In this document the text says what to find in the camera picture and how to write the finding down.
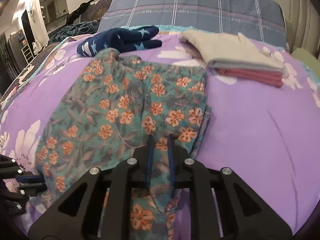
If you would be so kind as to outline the teal floral shirt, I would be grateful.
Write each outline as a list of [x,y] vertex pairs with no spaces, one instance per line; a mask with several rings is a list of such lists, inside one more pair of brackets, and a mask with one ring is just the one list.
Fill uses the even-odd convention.
[[121,57],[105,49],[78,75],[62,97],[36,150],[36,168],[50,207],[91,167],[113,168],[155,140],[151,187],[133,190],[132,239],[173,239],[179,192],[169,181],[168,136],[195,157],[211,107],[204,93],[203,67]]

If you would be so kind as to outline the purple floral bedsheet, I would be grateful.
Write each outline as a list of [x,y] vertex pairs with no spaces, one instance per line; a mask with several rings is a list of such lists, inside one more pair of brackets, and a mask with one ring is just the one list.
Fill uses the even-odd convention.
[[[319,200],[319,85],[300,62],[263,43],[254,44],[283,58],[287,76],[280,88],[217,74],[204,67],[196,51],[181,43],[178,35],[165,34],[161,40],[161,48],[126,56],[204,68],[204,93],[212,110],[194,158],[213,169],[230,167],[297,232]],[[36,150],[44,128],[93,60],[76,52],[78,43],[70,38],[53,52],[31,83],[7,103],[1,117],[1,153],[15,158],[27,171],[39,172]],[[23,233],[47,208],[38,197],[15,219]],[[180,196],[177,202],[173,239],[188,238],[186,201],[186,196]]]

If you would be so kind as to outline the white ladder shelf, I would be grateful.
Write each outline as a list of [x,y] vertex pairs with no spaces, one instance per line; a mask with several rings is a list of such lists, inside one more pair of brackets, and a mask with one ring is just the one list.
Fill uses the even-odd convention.
[[28,44],[21,49],[21,54],[26,65],[30,64],[34,59],[34,55]]

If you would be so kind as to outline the white cat figurine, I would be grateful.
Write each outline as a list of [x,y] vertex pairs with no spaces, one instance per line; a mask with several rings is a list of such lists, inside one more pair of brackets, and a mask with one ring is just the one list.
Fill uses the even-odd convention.
[[42,46],[38,40],[33,42],[33,54],[38,55],[42,50]]

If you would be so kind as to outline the navy star fleece garment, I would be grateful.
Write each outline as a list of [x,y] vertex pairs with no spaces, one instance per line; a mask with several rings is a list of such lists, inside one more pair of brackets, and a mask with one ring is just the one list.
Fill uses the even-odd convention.
[[120,53],[155,49],[162,46],[161,40],[154,39],[158,33],[159,28],[154,25],[132,30],[113,28],[85,39],[78,44],[76,52],[81,56],[94,57],[107,48],[114,48]]

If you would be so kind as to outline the folded pink garment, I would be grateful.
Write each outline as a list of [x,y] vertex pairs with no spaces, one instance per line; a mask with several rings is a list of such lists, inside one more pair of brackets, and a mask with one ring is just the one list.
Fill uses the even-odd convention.
[[227,69],[227,68],[216,68],[219,74],[230,77],[238,77],[241,79],[253,80],[266,85],[280,88],[283,86],[282,78],[283,75],[278,71],[267,71],[267,70],[251,70],[251,69]]

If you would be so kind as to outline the teal fuzzy blanket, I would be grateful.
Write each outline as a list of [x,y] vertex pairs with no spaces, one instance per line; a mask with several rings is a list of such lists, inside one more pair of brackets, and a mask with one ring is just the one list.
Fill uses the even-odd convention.
[[81,22],[78,24],[67,25],[61,30],[56,32],[49,38],[48,44],[57,43],[63,41],[67,37],[95,34],[99,27],[99,21]]

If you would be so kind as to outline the folded beige garment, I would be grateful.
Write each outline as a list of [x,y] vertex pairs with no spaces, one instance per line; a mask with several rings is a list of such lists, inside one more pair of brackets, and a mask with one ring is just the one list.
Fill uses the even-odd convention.
[[181,41],[191,44],[208,67],[285,72],[283,58],[266,48],[258,48],[244,34],[215,34],[199,30],[181,33]]

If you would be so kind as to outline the black garment on headboard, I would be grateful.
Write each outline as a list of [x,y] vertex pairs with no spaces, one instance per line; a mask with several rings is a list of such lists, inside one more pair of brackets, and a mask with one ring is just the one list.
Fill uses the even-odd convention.
[[75,25],[86,21],[92,21],[95,19],[95,4],[98,0],[90,0],[86,3],[81,3],[80,6],[71,12],[67,18],[65,25]]

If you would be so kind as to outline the green pillow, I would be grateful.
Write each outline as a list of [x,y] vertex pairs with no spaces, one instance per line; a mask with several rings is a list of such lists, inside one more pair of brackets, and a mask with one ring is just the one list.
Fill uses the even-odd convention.
[[297,48],[291,53],[291,56],[304,63],[314,72],[317,78],[320,77],[320,62],[310,52],[303,48]]

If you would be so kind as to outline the dark floral pillow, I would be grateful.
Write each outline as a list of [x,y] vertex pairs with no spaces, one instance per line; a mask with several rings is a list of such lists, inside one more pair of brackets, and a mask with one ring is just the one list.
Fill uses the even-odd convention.
[[112,0],[95,0],[80,16],[80,22],[100,21],[111,6]]

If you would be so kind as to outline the blue plaid pillow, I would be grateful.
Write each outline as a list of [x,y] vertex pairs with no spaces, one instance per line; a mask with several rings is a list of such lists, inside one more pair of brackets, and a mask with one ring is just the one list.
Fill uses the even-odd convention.
[[112,0],[98,30],[143,25],[243,33],[260,42],[286,46],[283,12],[272,0]]

